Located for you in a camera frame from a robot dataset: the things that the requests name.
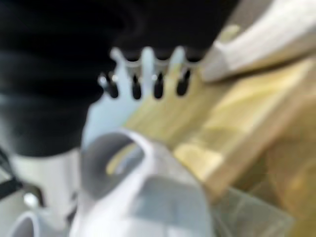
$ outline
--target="white object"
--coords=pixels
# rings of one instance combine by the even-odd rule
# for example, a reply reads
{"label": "white object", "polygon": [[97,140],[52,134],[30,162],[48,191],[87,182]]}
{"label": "white object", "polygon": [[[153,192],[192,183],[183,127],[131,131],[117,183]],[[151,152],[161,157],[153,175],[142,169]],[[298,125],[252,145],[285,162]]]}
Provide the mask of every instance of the white object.
{"label": "white object", "polygon": [[[239,12],[243,13],[240,15],[243,23],[248,15],[253,20],[251,10]],[[316,50],[316,1],[274,0],[258,20],[231,41],[215,41],[201,63],[200,73],[204,81],[217,81],[292,60],[313,50]]]}
{"label": "white object", "polygon": [[[135,142],[121,172],[105,166]],[[163,145],[122,130],[102,136],[83,154],[83,190],[71,237],[213,237],[209,207],[198,182]]]}
{"label": "white object", "polygon": [[15,222],[9,237],[66,237],[66,231],[56,232],[40,216],[28,211]]}
{"label": "white object", "polygon": [[[43,195],[43,214],[57,230],[67,226],[67,216],[76,208],[74,194],[80,189],[80,154],[73,149],[57,156],[33,158],[13,155],[10,163],[22,182],[35,185]],[[30,195],[25,200],[32,206]]]}

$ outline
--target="wooden surface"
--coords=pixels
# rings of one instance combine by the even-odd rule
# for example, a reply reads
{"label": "wooden surface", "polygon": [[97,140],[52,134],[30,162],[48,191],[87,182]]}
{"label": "wooden surface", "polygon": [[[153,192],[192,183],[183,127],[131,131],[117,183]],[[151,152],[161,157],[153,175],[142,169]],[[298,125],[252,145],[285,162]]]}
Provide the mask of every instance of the wooden surface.
{"label": "wooden surface", "polygon": [[216,201],[312,94],[314,67],[314,58],[309,58],[208,85],[195,75],[184,98],[175,95],[174,72],[167,78],[164,98],[147,98],[125,126],[165,143]]}

